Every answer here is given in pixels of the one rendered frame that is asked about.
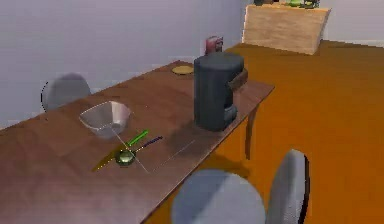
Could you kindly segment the dark grey coffee machine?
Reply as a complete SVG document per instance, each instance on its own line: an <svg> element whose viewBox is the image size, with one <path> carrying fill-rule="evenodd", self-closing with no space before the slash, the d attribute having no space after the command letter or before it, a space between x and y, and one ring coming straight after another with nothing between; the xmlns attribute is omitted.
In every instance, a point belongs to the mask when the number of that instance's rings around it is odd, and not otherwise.
<svg viewBox="0 0 384 224"><path fill-rule="evenodd" d="M229 83L244 71L244 58L215 52L194 60L194 121L209 131L224 130L237 115Z"/></svg>

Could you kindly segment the tan round plate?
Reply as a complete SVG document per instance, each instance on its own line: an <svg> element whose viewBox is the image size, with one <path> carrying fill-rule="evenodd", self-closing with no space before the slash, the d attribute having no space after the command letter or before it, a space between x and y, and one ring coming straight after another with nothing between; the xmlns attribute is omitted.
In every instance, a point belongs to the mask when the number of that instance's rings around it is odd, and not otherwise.
<svg viewBox="0 0 384 224"><path fill-rule="evenodd" d="M187 65L176 66L172 69L172 72L178 75L191 74L193 71L194 69L191 66L187 66Z"/></svg>

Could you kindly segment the red jar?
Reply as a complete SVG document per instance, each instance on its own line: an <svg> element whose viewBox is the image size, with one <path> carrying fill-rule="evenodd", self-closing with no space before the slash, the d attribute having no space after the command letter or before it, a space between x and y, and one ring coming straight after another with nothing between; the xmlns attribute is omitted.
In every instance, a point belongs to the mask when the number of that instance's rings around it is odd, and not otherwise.
<svg viewBox="0 0 384 224"><path fill-rule="evenodd" d="M221 52L223 47L223 38L219 36L211 36L205 43L205 54Z"/></svg>

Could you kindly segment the small round ladle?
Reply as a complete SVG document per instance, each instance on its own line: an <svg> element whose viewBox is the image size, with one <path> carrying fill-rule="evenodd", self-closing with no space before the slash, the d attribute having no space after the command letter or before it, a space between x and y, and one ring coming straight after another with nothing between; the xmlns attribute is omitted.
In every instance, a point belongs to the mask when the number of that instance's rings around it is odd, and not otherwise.
<svg viewBox="0 0 384 224"><path fill-rule="evenodd" d="M129 165L131 165L137 159L136 154L139 151L143 150L144 148L147 148L151 144L153 144L153 143L155 143L155 142L157 142L159 140L162 140L162 139L163 139L162 136L158 136L156 138L153 138L153 139L147 141L145 144L143 144L142 146L140 146L137 149L121 149L121 150L118 150L116 152L116 154L115 154L115 161L120 166L129 166Z"/></svg>

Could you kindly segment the clear glass bowl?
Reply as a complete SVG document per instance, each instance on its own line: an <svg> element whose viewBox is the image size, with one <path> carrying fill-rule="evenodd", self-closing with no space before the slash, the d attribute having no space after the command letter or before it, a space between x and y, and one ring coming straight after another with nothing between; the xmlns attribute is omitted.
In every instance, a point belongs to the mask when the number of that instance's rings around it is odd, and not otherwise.
<svg viewBox="0 0 384 224"><path fill-rule="evenodd" d="M107 101L83 111L79 120L96 136L110 139L125 129L130 114L126 105Z"/></svg>

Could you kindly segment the grey round chair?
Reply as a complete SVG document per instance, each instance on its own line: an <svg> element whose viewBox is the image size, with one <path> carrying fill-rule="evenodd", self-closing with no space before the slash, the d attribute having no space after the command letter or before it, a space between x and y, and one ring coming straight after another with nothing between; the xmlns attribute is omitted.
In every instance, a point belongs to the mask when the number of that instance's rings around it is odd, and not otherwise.
<svg viewBox="0 0 384 224"><path fill-rule="evenodd" d="M41 105L47 112L90 94L90 87L82 75L68 73L44 85L40 94Z"/></svg>
<svg viewBox="0 0 384 224"><path fill-rule="evenodd" d="M171 224L304 224L309 194L309 160L292 149L274 176L268 203L239 175L203 169L174 198Z"/></svg>

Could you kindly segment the light wooden cabinet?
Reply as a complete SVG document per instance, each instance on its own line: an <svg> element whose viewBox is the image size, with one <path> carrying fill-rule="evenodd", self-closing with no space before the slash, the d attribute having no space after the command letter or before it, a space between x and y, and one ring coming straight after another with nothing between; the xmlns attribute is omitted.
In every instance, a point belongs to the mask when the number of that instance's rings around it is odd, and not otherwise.
<svg viewBox="0 0 384 224"><path fill-rule="evenodd" d="M242 42L313 55L331 10L265 4L246 7Z"/></svg>

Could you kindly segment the brown wooden table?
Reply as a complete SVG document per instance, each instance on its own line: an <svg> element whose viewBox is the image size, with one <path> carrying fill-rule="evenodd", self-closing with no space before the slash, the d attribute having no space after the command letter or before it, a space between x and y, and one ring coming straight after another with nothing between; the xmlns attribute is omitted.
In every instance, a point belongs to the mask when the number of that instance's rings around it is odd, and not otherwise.
<svg viewBox="0 0 384 224"><path fill-rule="evenodd" d="M79 120L103 102L132 114L120 134L139 151L129 166L115 158L91 169L121 144L102 139ZM0 131L0 224L142 224L231 131L193 122L193 78L163 66L57 110Z"/></svg>

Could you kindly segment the green plant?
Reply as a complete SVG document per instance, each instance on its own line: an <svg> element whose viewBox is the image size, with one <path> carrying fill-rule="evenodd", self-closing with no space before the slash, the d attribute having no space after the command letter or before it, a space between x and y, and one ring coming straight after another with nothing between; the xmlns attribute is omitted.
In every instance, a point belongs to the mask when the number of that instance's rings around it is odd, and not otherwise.
<svg viewBox="0 0 384 224"><path fill-rule="evenodd" d="M287 0L287 4L291 7L313 9L319 7L320 0Z"/></svg>

